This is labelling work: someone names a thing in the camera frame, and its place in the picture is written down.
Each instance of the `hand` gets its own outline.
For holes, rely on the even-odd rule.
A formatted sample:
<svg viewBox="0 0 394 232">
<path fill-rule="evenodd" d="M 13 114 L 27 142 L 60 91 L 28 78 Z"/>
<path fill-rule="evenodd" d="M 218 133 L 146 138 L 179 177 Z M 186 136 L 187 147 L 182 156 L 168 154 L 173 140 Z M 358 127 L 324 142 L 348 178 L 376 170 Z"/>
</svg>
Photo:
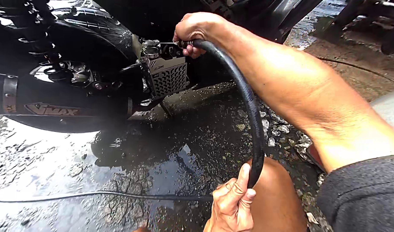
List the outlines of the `hand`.
<svg viewBox="0 0 394 232">
<path fill-rule="evenodd" d="M 212 13 L 199 12 L 186 14 L 175 27 L 173 42 L 193 39 L 210 41 L 207 31 L 209 31 L 213 25 L 224 23 L 224 21 L 226 21 L 224 18 Z M 192 45 L 188 45 L 186 49 L 183 49 L 183 54 L 193 59 L 205 53 L 205 50 L 193 47 Z"/>
<path fill-rule="evenodd" d="M 254 189 L 247 189 L 250 165 L 245 163 L 240 169 L 239 178 L 232 178 L 217 187 L 213 192 L 211 218 L 204 232 L 250 232 L 253 218 L 250 206 L 256 196 Z"/>
</svg>

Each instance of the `wet ground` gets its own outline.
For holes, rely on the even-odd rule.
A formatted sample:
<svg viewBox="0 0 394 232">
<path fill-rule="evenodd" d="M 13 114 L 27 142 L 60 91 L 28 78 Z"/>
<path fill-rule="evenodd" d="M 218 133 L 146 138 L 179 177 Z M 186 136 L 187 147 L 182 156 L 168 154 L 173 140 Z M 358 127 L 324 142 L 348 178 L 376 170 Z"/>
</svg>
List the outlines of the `wet ground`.
<svg viewBox="0 0 394 232">
<path fill-rule="evenodd" d="M 343 1 L 325 0 L 289 35 L 287 45 L 316 56 L 347 60 L 394 78 L 394 56 L 379 52 L 370 33 L 350 31 L 334 45 L 311 35 Z M 394 83 L 349 66 L 330 63 L 367 100 L 394 90 Z M 209 194 L 237 176 L 250 159 L 251 136 L 242 99 L 233 84 L 187 91 L 160 107 L 133 116 L 118 129 L 84 134 L 44 131 L 0 116 L 0 197 L 31 197 L 92 190 L 134 194 Z M 316 207 L 322 182 L 302 157 L 310 141 L 259 101 L 268 156 L 290 173 L 305 212 L 330 231 Z M 44 203 L 0 203 L 0 231 L 202 231 L 210 217 L 204 202 L 141 201 L 114 196 Z"/>
</svg>

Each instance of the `black cable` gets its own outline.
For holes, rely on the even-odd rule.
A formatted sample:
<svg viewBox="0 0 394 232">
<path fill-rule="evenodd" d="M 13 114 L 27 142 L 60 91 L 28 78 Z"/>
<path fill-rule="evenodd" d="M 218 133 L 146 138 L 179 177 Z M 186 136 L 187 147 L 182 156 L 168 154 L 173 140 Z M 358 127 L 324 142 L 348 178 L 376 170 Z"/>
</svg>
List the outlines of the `black cable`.
<svg viewBox="0 0 394 232">
<path fill-rule="evenodd" d="M 148 200 L 163 200 L 163 201 L 213 201 L 213 196 L 176 196 L 176 195 L 136 195 L 128 194 L 123 192 L 113 191 L 93 191 L 93 192 L 82 192 L 82 193 L 71 193 L 71 194 L 59 194 L 53 196 L 42 196 L 42 197 L 31 197 L 22 199 L 3 199 L 0 198 L 0 203 L 29 203 L 29 202 L 41 202 L 41 201 L 54 201 L 66 198 L 74 197 L 86 197 L 92 195 L 117 195 L 122 197 L 136 198 L 136 199 L 148 199 Z"/>
<path fill-rule="evenodd" d="M 264 132 L 262 120 L 260 118 L 260 112 L 257 107 L 253 90 L 247 83 L 246 78 L 243 76 L 234 61 L 223 51 L 216 48 L 213 43 L 204 40 L 193 40 L 192 44 L 194 47 L 206 50 L 210 55 L 214 56 L 218 61 L 220 61 L 228 73 L 233 77 L 233 80 L 243 97 L 249 115 L 251 134 L 253 137 L 253 162 L 251 165 L 251 172 L 247 187 L 253 188 L 260 177 L 264 161 Z"/>
<path fill-rule="evenodd" d="M 335 62 L 335 63 L 339 63 L 339 64 L 349 65 L 349 66 L 355 67 L 355 68 L 357 68 L 357 69 L 362 69 L 362 70 L 364 70 L 364 71 L 367 71 L 367 72 L 376 74 L 376 75 L 378 75 L 378 76 L 381 76 L 381 77 L 383 77 L 383 78 L 386 78 L 386 79 L 388 79 L 388 80 L 394 82 L 394 79 L 392 79 L 392 78 L 389 78 L 389 77 L 387 77 L 387 76 L 384 76 L 384 75 L 380 74 L 379 72 L 375 72 L 375 71 L 372 71 L 372 70 L 370 70 L 370 69 L 367 69 L 367 68 L 364 68 L 364 67 L 361 67 L 361 66 L 358 66 L 358 65 L 355 65 L 355 64 L 351 64 L 351 63 L 348 63 L 348 62 L 345 62 L 345 61 L 340 61 L 340 60 L 333 60 L 333 59 L 329 59 L 329 58 L 324 58 L 324 57 L 317 57 L 317 56 L 316 56 L 316 58 L 318 58 L 318 59 L 320 59 L 320 60 L 324 60 L 324 61 L 330 61 L 330 62 Z"/>
</svg>

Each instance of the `knee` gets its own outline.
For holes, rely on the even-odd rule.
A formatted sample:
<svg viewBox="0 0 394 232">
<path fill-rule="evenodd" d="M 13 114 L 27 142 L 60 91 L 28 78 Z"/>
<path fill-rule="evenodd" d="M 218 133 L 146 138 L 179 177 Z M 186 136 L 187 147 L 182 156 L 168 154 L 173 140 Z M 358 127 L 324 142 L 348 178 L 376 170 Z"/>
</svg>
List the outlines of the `knee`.
<svg viewBox="0 0 394 232">
<path fill-rule="evenodd" d="M 263 163 L 262 173 L 256 183 L 257 185 L 276 186 L 281 185 L 283 182 L 292 183 L 290 175 L 286 169 L 274 159 L 266 157 Z"/>
</svg>

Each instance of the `metal grille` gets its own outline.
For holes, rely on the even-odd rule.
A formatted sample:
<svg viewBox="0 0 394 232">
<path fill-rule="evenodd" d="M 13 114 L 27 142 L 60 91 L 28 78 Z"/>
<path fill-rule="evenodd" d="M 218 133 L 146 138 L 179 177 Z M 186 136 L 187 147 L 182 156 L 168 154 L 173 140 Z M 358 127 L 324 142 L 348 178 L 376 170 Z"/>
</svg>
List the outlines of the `metal grille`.
<svg viewBox="0 0 394 232">
<path fill-rule="evenodd" d="M 187 86 L 187 63 L 153 74 L 152 84 L 155 99 L 184 90 Z"/>
</svg>

